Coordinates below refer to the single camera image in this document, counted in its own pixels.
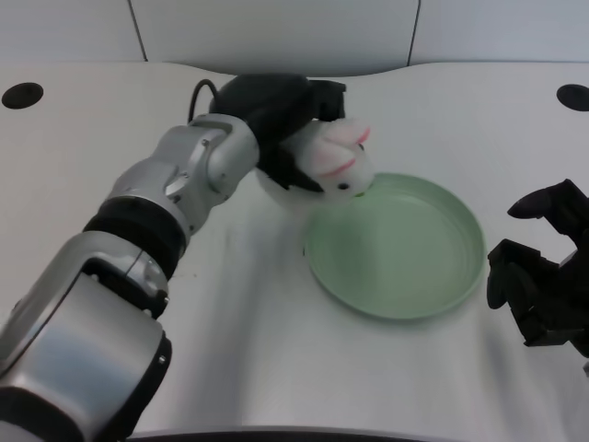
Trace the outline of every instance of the mint green dish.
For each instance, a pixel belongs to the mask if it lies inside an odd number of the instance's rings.
[[[364,313],[408,320],[441,313],[476,290],[485,245],[475,216],[427,180],[378,174],[361,197],[321,209],[305,251],[319,282]]]

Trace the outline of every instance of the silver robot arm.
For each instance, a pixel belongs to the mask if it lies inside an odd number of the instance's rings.
[[[242,120],[207,114],[123,173],[0,334],[0,420],[50,441],[131,434],[170,362],[167,280],[259,155]]]

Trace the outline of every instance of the table surface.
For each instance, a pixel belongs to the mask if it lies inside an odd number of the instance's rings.
[[[26,81],[45,90],[31,108],[0,107],[4,318],[114,180],[185,122],[202,78],[221,86],[230,76],[174,64],[0,66],[0,90]],[[565,178],[589,192],[589,113],[555,97],[564,84],[589,84],[589,64],[429,64],[340,81],[348,114],[372,125],[366,148],[379,170],[454,192],[489,248],[512,238],[555,261],[573,250],[547,222],[505,212]],[[319,288],[301,240],[300,221],[253,175],[213,210],[170,282],[161,322],[173,360],[137,434],[286,425],[586,440],[589,383],[571,346],[524,347],[483,285],[431,320],[360,315]]]

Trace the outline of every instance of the plush bunny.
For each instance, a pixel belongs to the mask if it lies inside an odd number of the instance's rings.
[[[304,174],[305,186],[281,180],[293,176],[284,169],[257,169],[260,185],[278,204],[296,212],[348,201],[365,192],[375,177],[362,146],[369,134],[370,128],[354,119],[312,121],[280,146],[294,160],[290,168]]]

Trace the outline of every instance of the black hole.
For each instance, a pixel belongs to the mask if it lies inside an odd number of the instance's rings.
[[[37,83],[21,83],[4,93],[2,104],[9,109],[25,109],[37,103],[42,96],[43,88]]]
[[[589,88],[581,85],[565,85],[556,93],[563,106],[579,112],[589,111]]]

